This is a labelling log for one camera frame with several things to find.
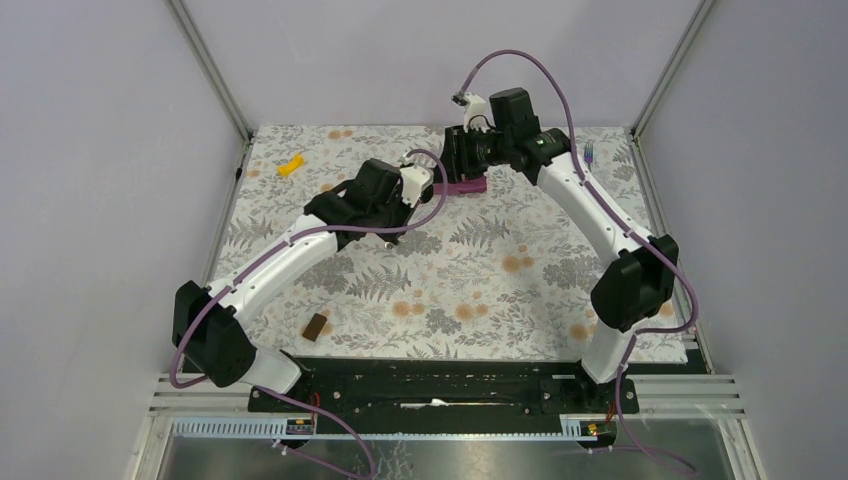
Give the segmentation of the purple cloth napkin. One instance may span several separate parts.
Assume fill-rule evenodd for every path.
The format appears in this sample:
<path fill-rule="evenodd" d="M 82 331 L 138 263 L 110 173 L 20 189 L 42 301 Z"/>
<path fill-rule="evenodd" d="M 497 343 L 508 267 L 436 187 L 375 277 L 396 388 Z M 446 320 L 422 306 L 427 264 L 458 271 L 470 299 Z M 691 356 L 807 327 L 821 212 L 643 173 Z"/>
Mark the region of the purple cloth napkin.
<path fill-rule="evenodd" d="M 434 181 L 425 192 L 432 195 L 442 195 L 444 188 L 447 188 L 447 194 L 450 196 L 469 195 L 484 193 L 488 190 L 488 180 L 486 176 L 481 176 L 476 179 L 463 180 L 458 183 L 442 183 Z"/>

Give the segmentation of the iridescent fork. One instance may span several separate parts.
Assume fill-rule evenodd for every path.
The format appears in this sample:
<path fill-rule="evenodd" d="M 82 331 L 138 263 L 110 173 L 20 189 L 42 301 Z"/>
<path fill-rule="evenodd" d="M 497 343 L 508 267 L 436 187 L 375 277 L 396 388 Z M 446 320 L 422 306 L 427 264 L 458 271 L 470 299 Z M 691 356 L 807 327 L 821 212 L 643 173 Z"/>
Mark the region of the iridescent fork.
<path fill-rule="evenodd" d="M 594 144 L 586 143 L 584 146 L 583 157 L 586 164 L 591 167 L 595 163 Z"/>

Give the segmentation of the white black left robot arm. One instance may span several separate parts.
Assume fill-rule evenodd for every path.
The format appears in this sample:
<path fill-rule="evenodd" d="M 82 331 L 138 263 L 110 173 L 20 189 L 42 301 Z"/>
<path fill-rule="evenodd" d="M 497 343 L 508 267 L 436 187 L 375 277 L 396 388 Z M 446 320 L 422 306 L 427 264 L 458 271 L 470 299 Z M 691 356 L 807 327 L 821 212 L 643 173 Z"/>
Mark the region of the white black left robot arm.
<path fill-rule="evenodd" d="M 285 410 L 301 409 L 311 387 L 300 366 L 285 353 L 256 346 L 247 327 L 285 288 L 348 244 L 367 234 L 397 243 L 419 204 L 432 197 L 432 182 L 425 167 L 367 160 L 353 179 L 316 195 L 253 259 L 206 287 L 194 281 L 181 286 L 175 345 L 215 386 L 264 387 Z"/>

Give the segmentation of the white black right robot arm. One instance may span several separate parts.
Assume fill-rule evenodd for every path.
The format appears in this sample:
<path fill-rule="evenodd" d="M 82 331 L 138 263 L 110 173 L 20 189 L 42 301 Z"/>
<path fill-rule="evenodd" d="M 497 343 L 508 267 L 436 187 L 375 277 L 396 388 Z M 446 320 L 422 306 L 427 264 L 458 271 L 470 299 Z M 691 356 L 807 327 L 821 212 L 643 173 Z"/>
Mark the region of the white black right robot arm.
<path fill-rule="evenodd" d="M 599 318 L 580 364 L 585 377 L 573 386 L 575 402 L 597 412 L 613 398 L 614 380 L 625 367 L 625 352 L 636 328 L 669 300 L 679 255 L 669 235 L 655 237 L 626 213 L 589 174 L 566 133 L 544 130 L 523 88 L 497 92 L 489 99 L 458 92 L 453 102 L 464 110 L 461 124 L 445 130 L 440 183 L 475 181 L 491 166 L 508 165 L 548 195 L 588 239 L 603 275 L 590 292 Z"/>

